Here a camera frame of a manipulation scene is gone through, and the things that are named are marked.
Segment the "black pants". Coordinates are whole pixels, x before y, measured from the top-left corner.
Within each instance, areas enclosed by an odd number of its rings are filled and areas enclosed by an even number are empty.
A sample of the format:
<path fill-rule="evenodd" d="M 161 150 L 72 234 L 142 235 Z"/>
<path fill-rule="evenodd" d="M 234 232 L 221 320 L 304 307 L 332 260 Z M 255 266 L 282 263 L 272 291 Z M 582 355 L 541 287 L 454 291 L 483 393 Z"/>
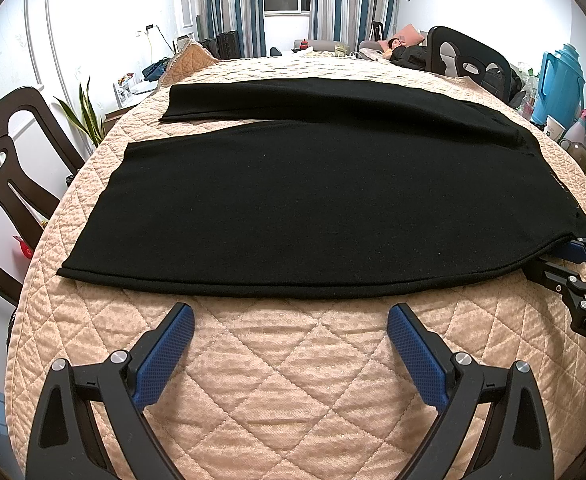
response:
<path fill-rule="evenodd" d="M 365 80 L 177 84 L 59 273 L 160 294 L 375 297 L 497 278 L 586 236 L 537 138 L 482 104 Z"/>

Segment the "glass jar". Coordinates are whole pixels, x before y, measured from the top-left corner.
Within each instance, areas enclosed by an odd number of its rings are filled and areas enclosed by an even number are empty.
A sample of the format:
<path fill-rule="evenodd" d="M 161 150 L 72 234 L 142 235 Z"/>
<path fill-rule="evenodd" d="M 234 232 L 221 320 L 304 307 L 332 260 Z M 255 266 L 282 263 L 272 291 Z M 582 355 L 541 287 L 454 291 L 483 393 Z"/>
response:
<path fill-rule="evenodd" d="M 586 147 L 584 144 L 579 142 L 573 142 L 569 140 L 562 140 L 561 148 L 570 155 L 570 157 L 578 163 L 578 166 L 582 172 L 586 175 Z"/>

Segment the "white cup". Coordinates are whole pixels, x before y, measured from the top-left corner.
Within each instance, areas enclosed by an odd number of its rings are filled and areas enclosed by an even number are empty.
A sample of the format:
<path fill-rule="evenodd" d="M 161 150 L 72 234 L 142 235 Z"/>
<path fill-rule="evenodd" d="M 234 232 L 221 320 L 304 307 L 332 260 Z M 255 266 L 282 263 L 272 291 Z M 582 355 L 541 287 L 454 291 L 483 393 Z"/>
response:
<path fill-rule="evenodd" d="M 544 126 L 543 132 L 553 141 L 558 142 L 561 140 L 564 134 L 565 128 L 560 122 L 554 119 L 552 116 L 547 117 L 546 125 Z"/>

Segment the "blue thermos jug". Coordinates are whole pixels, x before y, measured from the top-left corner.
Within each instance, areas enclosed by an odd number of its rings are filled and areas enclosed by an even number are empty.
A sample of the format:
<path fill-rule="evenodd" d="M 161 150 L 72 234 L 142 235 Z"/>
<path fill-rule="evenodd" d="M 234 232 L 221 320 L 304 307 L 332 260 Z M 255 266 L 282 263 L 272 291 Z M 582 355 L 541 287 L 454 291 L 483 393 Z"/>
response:
<path fill-rule="evenodd" d="M 570 128 L 584 109 L 584 72 L 579 54 L 572 44 L 564 44 L 542 57 L 536 103 L 530 120 L 538 126 L 554 118 L 564 129 Z"/>

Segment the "dark wooden chair right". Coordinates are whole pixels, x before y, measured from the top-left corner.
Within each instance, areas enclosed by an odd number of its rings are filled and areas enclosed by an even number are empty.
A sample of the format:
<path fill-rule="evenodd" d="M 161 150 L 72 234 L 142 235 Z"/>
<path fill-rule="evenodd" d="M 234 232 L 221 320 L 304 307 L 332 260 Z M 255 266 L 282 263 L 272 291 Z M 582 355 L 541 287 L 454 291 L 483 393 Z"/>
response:
<path fill-rule="evenodd" d="M 427 33 L 425 69 L 444 75 L 446 64 L 440 55 L 443 44 L 452 47 L 458 77 L 468 76 L 502 102 L 509 103 L 511 66 L 498 51 L 446 26 L 434 26 Z"/>

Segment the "dark wooden chair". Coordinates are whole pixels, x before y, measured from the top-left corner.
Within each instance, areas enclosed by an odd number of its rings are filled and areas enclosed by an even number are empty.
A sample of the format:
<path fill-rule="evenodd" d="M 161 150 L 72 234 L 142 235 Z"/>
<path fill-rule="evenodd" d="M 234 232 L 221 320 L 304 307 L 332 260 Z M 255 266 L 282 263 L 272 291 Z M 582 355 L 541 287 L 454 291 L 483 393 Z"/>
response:
<path fill-rule="evenodd" d="M 9 120 L 17 112 L 29 112 L 75 176 L 84 159 L 63 132 L 40 92 L 33 87 L 20 87 L 0 99 L 0 206 L 28 248 L 34 249 L 44 232 L 34 214 L 49 219 L 59 205 L 56 196 L 33 181 L 22 169 L 16 146 L 9 136 Z"/>
<path fill-rule="evenodd" d="M 427 33 L 425 69 L 444 75 L 446 64 L 440 55 L 443 44 L 452 47 L 458 77 L 468 76 L 502 102 L 509 103 L 511 66 L 498 51 L 446 26 L 434 26 Z"/>

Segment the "person lying in background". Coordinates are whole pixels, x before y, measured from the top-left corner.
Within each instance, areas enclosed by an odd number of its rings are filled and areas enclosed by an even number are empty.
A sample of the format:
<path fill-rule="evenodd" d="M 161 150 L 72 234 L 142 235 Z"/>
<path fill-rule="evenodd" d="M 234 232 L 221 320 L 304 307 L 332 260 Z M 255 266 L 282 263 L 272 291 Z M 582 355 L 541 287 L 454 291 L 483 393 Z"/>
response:
<path fill-rule="evenodd" d="M 427 48 L 423 46 L 423 41 L 423 36 L 408 41 L 401 40 L 399 37 L 381 41 L 382 56 L 384 60 L 396 66 L 425 70 Z"/>

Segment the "dark wooden chair left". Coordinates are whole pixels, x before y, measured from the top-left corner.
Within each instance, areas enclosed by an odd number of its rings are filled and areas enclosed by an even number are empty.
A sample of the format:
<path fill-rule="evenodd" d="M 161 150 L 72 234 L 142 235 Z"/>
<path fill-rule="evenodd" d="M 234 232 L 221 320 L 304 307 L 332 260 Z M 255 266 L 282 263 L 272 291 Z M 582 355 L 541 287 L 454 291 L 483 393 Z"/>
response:
<path fill-rule="evenodd" d="M 16 146 L 9 136 L 9 120 L 17 112 L 29 112 L 75 176 L 84 159 L 63 132 L 40 92 L 33 87 L 20 87 L 0 99 L 0 206 L 28 248 L 34 249 L 44 232 L 34 214 L 49 219 L 59 205 L 56 196 L 33 181 L 22 169 Z"/>

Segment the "green snake plant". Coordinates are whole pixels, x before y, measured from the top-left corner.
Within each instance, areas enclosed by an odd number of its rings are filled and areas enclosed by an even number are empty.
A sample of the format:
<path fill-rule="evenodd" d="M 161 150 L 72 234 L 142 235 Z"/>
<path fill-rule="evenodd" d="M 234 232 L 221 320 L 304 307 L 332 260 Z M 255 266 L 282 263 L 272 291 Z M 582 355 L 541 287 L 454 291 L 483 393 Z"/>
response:
<path fill-rule="evenodd" d="M 68 103 L 57 98 L 58 104 L 62 108 L 62 112 L 66 115 L 66 119 L 80 132 L 87 136 L 88 140 L 92 142 L 95 148 L 98 148 L 100 143 L 106 136 L 106 129 L 101 116 L 95 111 L 92 101 L 89 96 L 90 79 L 87 79 L 86 84 L 78 85 L 78 99 L 80 99 L 80 111 L 75 113 Z"/>

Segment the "striped curtain left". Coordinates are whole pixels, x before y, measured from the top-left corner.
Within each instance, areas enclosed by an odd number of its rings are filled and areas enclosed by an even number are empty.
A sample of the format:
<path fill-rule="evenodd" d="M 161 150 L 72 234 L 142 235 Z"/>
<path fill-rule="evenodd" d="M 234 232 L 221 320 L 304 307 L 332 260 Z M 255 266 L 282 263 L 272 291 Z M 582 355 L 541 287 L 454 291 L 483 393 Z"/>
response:
<path fill-rule="evenodd" d="M 238 32 L 243 58 L 267 54 L 264 0 L 197 0 L 202 39 Z"/>

